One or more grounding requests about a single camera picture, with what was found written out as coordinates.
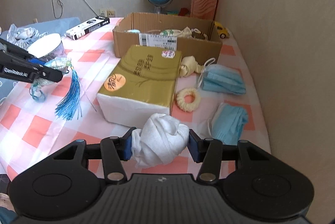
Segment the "blue face mask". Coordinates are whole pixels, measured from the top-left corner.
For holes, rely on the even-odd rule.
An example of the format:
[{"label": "blue face mask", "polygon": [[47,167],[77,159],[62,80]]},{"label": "blue face mask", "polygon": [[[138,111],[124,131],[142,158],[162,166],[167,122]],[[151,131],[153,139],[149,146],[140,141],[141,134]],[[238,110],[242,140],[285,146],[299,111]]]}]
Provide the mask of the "blue face mask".
[{"label": "blue face mask", "polygon": [[203,69],[198,87],[201,83],[205,91],[241,95],[246,93],[246,86],[240,73],[219,64],[209,64]]},{"label": "blue face mask", "polygon": [[208,122],[208,130],[213,138],[224,144],[237,145],[247,122],[248,114],[243,107],[221,103],[213,119]]}]

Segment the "yellow toy car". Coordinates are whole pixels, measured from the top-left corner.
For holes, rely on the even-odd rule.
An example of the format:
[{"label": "yellow toy car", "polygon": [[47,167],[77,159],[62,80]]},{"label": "yellow toy car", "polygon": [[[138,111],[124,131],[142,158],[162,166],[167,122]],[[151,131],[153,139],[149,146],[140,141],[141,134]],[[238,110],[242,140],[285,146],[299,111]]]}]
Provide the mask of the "yellow toy car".
[{"label": "yellow toy car", "polygon": [[214,21],[214,24],[217,28],[217,33],[219,34],[220,38],[229,38],[229,32],[228,30],[223,27],[219,22]]}]

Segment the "globe stand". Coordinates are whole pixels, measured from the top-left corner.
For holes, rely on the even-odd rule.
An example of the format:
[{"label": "globe stand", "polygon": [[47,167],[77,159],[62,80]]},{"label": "globe stand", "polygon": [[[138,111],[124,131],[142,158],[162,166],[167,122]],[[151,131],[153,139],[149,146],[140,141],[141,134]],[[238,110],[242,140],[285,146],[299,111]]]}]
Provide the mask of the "globe stand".
[{"label": "globe stand", "polygon": [[155,6],[155,13],[162,13],[163,7],[161,6]]}]

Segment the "gold gift box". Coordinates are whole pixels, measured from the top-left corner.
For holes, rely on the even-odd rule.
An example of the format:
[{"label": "gold gift box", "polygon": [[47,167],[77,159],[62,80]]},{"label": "gold gift box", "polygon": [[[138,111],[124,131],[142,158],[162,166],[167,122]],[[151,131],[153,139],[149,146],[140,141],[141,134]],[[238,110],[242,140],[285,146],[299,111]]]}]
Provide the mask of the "gold gift box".
[{"label": "gold gift box", "polygon": [[97,94],[105,119],[143,128],[152,114],[170,114],[181,58],[180,51],[131,46]]}]

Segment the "rolled white towel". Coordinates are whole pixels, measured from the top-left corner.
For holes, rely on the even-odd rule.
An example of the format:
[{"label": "rolled white towel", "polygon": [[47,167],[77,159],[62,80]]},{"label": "rolled white towel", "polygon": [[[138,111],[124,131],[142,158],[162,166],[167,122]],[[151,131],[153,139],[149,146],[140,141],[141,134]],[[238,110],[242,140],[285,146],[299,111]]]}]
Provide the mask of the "rolled white towel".
[{"label": "rolled white towel", "polygon": [[188,126],[166,114],[153,114],[143,130],[132,132],[131,151],[137,167],[168,164],[187,146]]}]

